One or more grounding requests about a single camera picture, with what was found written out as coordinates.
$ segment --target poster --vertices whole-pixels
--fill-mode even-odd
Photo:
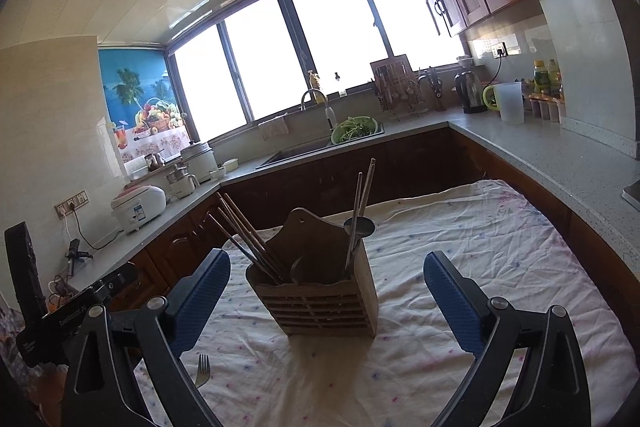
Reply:
[[[102,87],[124,163],[147,154],[169,158],[189,136],[160,50],[98,50]]]

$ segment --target rice cooker lid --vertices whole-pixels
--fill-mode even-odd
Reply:
[[[209,144],[207,142],[191,142],[190,146],[185,147],[180,151],[180,156],[182,156],[183,160],[188,160],[189,158],[193,158],[194,156],[197,156],[198,154],[202,154],[204,152],[209,152],[210,150],[211,147],[209,147]]]
[[[151,188],[151,185],[143,185],[142,187],[132,187],[127,190],[124,190],[124,192],[121,192],[115,198],[113,198],[113,200],[111,200],[111,208],[115,210],[116,207],[121,206],[121,204],[126,203],[129,200],[132,200],[133,198],[139,196],[140,194],[143,194],[144,192],[148,191],[150,188]]]

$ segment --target rice cooker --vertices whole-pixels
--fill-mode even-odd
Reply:
[[[189,172],[196,176],[199,183],[211,179],[211,171],[218,168],[213,149],[207,142],[191,143],[180,151],[183,163],[189,165]]]
[[[126,233],[130,233],[162,214],[165,207],[164,190],[143,185],[118,194],[111,201],[111,216],[118,220]]]

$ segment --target metal fork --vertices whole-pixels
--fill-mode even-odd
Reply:
[[[196,388],[205,385],[211,378],[211,366],[209,365],[209,355],[200,355],[198,358],[198,372],[196,374]]]

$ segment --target faucet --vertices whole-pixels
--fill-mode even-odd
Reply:
[[[326,120],[329,123],[329,129],[334,130],[335,126],[338,125],[337,120],[335,120],[334,110],[329,107],[329,99],[326,95],[319,89],[312,87],[311,89],[307,89],[300,99],[300,111],[305,110],[305,97],[307,93],[318,92],[322,95],[322,99],[324,100],[324,115],[326,116]]]

